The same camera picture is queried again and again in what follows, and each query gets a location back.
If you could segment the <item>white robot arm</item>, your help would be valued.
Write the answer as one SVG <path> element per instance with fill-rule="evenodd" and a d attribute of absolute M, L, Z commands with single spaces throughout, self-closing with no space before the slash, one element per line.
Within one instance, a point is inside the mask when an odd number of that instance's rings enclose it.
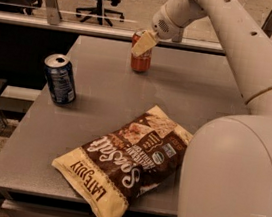
<path fill-rule="evenodd" d="M 250 112 L 196 131 L 183 159 L 177 217 L 272 217 L 272 41 L 237 0 L 168 0 L 151 42 L 212 22 Z"/>

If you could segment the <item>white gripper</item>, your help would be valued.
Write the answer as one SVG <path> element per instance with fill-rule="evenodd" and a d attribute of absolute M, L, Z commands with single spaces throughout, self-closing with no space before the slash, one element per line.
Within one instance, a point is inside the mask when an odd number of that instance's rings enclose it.
<path fill-rule="evenodd" d="M 168 0 L 153 16 L 152 29 L 140 30 L 131 48 L 134 57 L 141 56 L 162 40 L 171 40 L 178 30 L 185 29 L 193 21 L 206 17 L 206 11 L 195 0 Z"/>

